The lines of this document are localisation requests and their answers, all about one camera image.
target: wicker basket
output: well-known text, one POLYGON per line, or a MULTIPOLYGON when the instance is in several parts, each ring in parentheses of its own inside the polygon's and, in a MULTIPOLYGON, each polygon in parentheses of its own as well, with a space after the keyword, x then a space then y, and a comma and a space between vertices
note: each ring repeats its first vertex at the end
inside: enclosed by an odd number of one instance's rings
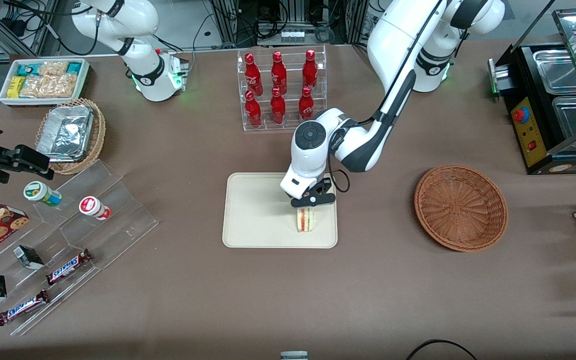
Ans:
POLYGON ((479 171, 458 164, 423 175, 414 191, 414 210, 433 239, 457 251, 493 246, 508 225, 508 208, 498 187, 479 171))
MULTIPOLYGON (((86 98, 78 98, 77 100, 64 102, 63 104, 57 105, 57 107, 74 107, 76 105, 86 105, 92 108, 94 111, 94 119, 92 121, 92 133, 90 134, 90 140, 88 141, 88 151, 86 157, 80 162, 51 162, 50 168, 55 171, 55 173, 63 175, 73 175, 80 171, 85 170, 91 166, 99 157, 101 153, 101 148, 104 146, 104 136, 106 135, 106 120, 104 119, 104 114, 101 113, 99 107, 92 101, 86 98)), ((34 137, 34 146, 39 144, 39 138, 42 136, 44 130, 44 125, 46 124, 46 118, 48 114, 43 117, 41 125, 39 125, 39 131, 34 137)))

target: red button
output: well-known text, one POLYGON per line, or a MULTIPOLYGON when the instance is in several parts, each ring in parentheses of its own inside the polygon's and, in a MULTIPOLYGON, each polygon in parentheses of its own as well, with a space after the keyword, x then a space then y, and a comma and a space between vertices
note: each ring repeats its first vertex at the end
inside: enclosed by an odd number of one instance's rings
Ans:
POLYGON ((517 110, 514 110, 514 112, 512 112, 512 120, 517 121, 517 123, 524 120, 525 116, 526 116, 526 113, 522 109, 517 109, 517 110))

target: coca-cola bottle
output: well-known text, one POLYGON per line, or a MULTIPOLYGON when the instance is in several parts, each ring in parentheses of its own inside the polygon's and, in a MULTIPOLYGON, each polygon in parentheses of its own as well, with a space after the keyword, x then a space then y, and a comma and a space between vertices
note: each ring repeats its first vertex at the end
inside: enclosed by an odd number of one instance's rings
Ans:
POLYGON ((281 89, 278 86, 272 88, 270 107, 272 108, 272 121, 277 125, 283 124, 284 116, 286 116, 286 101, 282 97, 281 89))
POLYGON ((261 73, 257 64, 255 64, 255 57, 251 53, 244 56, 246 60, 246 82, 248 89, 254 92, 256 96, 262 96, 264 87, 261 84, 261 73))
POLYGON ((301 98, 299 99, 299 118, 301 120, 311 120, 311 117, 313 117, 313 105, 311 87, 306 85, 301 89, 301 98))
POLYGON ((246 91, 246 115, 250 126, 253 128, 258 128, 261 126, 261 107, 257 100, 255 100, 255 94, 251 90, 246 91))
POLYGON ((317 63, 315 62, 315 50, 306 51, 306 62, 301 71, 303 75, 303 86, 315 89, 317 87, 317 63))
POLYGON ((272 53, 272 86, 278 87, 281 95, 286 95, 288 92, 288 76, 286 75, 286 66, 282 61, 282 53, 275 51, 272 53))

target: table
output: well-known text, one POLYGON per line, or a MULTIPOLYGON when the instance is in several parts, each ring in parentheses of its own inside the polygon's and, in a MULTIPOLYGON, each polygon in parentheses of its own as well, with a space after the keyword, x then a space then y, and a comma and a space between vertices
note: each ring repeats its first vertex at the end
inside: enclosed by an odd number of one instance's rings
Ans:
MULTIPOLYGON (((227 178, 290 163, 290 131, 242 130, 236 51, 197 54, 187 91, 162 103, 135 91, 119 57, 90 57, 87 97, 107 119, 101 158, 161 223, 27 335, 0 335, 0 359, 404 359, 429 338, 480 359, 576 359, 576 175, 526 175, 486 69, 507 45, 466 41, 441 87, 410 97, 377 166, 338 197, 329 250, 222 244, 227 178), (414 188, 450 163, 505 195, 496 246, 458 253, 419 225, 414 188)), ((329 106, 364 120, 384 93, 368 58, 327 51, 329 106)), ((33 144, 45 113, 3 105, 0 144, 33 144)), ((13 174, 0 203, 30 209, 21 189, 34 179, 13 174)), ((432 346, 416 360, 466 359, 432 346)))

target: clear acrylic shelf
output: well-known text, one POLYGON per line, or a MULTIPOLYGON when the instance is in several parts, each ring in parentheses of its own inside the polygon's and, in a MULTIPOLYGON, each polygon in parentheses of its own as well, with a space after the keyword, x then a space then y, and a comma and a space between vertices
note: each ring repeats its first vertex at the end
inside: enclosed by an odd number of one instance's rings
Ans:
POLYGON ((306 50, 309 49, 315 51, 315 63, 317 63, 317 87, 313 89, 311 94, 314 102, 312 112, 317 114, 327 109, 326 48, 324 46, 282 47, 280 49, 281 58, 286 66, 288 80, 288 91, 283 96, 286 102, 286 114, 282 125, 274 123, 270 107, 271 90, 273 88, 270 70, 273 67, 273 52, 277 51, 277 48, 252 48, 237 52, 239 102, 241 105, 241 121, 245 131, 295 129, 302 123, 299 117, 299 99, 302 96, 302 88, 304 87, 302 68, 304 68, 304 63, 306 62, 306 50), (261 126, 256 128, 250 125, 245 108, 246 98, 244 95, 248 89, 248 84, 246 82, 246 63, 243 58, 247 53, 254 55, 254 63, 256 63, 261 72, 261 84, 263 85, 263 94, 256 97, 261 106, 261 126))
POLYGON ((11 331, 10 335, 25 334, 158 225, 146 207, 121 183, 121 176, 101 160, 57 190, 62 194, 61 203, 56 207, 37 203, 36 210, 43 221, 0 253, 0 275, 5 276, 7 289, 7 299, 0 302, 0 313, 36 296, 41 289, 47 289, 51 299, 35 312, 20 315, 2 326, 2 331, 11 331), (100 221, 80 213, 79 200, 85 196, 96 196, 110 207, 110 218, 100 221), (13 254, 13 245, 34 248, 45 266, 38 270, 23 268, 13 254), (84 249, 89 250, 93 259, 49 287, 46 275, 84 249))

